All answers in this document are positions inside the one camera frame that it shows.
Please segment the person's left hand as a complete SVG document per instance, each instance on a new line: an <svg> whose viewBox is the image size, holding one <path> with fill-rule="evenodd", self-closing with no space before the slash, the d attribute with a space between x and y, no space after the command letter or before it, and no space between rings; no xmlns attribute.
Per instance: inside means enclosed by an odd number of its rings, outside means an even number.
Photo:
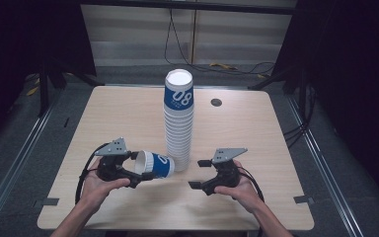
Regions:
<svg viewBox="0 0 379 237"><path fill-rule="evenodd" d="M85 178L83 191L80 197L80 201L88 206L99 207L112 190L117 190L130 184L130 181L127 178L121 178L109 182L101 180L96 173L99 164L100 158L98 158L91 166L91 171Z"/></svg>

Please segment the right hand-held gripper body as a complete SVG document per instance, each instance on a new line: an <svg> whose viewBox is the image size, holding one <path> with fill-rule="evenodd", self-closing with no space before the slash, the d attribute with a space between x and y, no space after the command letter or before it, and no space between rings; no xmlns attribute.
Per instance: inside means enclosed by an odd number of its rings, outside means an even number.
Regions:
<svg viewBox="0 0 379 237"><path fill-rule="evenodd" d="M201 183L201 189L208 195L214 193L217 186L234 188L239 184L239 171L233 159L245 152L247 148L217 148L210 159L217 174L214 178Z"/></svg>

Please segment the black curtain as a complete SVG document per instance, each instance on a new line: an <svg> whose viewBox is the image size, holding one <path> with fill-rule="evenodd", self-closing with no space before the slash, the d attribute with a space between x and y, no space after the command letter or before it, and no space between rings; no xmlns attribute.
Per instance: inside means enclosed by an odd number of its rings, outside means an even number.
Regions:
<svg viewBox="0 0 379 237"><path fill-rule="evenodd" d="M74 0L0 0L0 126L27 75L46 59L96 73L81 5Z"/></svg>
<svg viewBox="0 0 379 237"><path fill-rule="evenodd" d="M333 126L379 187L379 0L297 0L276 61L307 77Z"/></svg>

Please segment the stack of paper cups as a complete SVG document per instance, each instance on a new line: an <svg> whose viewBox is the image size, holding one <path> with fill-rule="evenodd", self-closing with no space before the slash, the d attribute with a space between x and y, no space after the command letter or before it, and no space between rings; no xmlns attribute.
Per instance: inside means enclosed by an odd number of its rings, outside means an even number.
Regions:
<svg viewBox="0 0 379 237"><path fill-rule="evenodd" d="M193 110L192 75L184 69L170 71L165 79L164 121L167 154L177 172L190 164Z"/></svg>

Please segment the person's right hand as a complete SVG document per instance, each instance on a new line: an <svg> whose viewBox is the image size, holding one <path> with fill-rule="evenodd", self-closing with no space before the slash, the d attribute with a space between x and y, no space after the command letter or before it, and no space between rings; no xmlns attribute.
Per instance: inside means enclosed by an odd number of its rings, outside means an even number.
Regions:
<svg viewBox="0 0 379 237"><path fill-rule="evenodd" d="M235 199L247 212L254 213L256 208L261 203L252 182L247 178L246 172L243 170L242 164L235 160L239 174L239 184L234 188L217 186L214 191L217 194L229 196Z"/></svg>

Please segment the black metal stand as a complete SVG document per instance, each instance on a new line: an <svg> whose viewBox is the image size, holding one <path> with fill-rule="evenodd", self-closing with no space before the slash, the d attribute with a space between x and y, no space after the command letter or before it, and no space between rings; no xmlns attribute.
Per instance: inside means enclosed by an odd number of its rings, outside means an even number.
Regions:
<svg viewBox="0 0 379 237"><path fill-rule="evenodd" d="M40 117L42 117L49 109L48 82L51 82L56 89L64 89L67 84L66 79L63 76L64 73L71 73L73 76L92 87L104 86L103 82L92 79L90 76L67 62L63 62L55 57L46 57L39 67L40 109L38 115Z"/></svg>

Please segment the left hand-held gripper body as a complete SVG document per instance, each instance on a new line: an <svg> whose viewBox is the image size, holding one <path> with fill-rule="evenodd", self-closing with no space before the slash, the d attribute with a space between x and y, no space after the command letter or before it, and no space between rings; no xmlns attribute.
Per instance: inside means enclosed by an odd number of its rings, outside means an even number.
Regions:
<svg viewBox="0 0 379 237"><path fill-rule="evenodd" d="M131 152L126 148L122 137L99 148L95 152L95 155L101 156L97 176L106 182L127 178L130 181L128 187L135 189L142 181L141 175L128 171L123 167L123 162L130 159Z"/></svg>

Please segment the metal floor rail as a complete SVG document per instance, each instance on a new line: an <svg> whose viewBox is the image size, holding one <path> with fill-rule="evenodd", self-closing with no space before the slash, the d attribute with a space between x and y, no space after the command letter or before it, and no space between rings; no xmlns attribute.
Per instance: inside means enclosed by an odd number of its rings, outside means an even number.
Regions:
<svg viewBox="0 0 379 237"><path fill-rule="evenodd" d="M16 184L21 172L23 171L27 161L34 150L38 139L44 131L46 124L51 117L54 107L57 105L57 101L54 100L48 108L38 117L32 131L29 133L26 141L24 142L21 150L18 152L14 162L0 183L0 211L5 204L11 190Z"/></svg>
<svg viewBox="0 0 379 237"><path fill-rule="evenodd" d="M340 215L341 221L349 237L364 237L363 232L355 218L355 215L344 197L335 176L329 167L327 160L314 137L310 128L306 127L305 120L300 116L300 108L293 96L287 96L286 100L294 115L296 123L300 126L300 133L312 154L314 162L328 189L330 197Z"/></svg>

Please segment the black overhead beam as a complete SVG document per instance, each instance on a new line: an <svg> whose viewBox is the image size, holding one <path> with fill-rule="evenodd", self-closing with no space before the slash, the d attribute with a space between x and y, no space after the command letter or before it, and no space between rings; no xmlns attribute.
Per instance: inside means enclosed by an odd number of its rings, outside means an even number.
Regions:
<svg viewBox="0 0 379 237"><path fill-rule="evenodd" d="M300 11L289 7L189 2L177 0L76 0L79 4L99 6L141 7L159 9L200 10L232 13L295 15Z"/></svg>

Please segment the blue label paper cup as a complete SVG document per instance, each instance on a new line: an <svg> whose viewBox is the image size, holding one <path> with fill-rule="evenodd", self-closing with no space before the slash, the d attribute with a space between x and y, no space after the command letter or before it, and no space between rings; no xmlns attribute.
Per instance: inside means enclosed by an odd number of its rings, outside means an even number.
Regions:
<svg viewBox="0 0 379 237"><path fill-rule="evenodd" d="M170 157L141 150L135 159L134 172L139 175L152 173L155 179L168 178L175 172L175 162Z"/></svg>

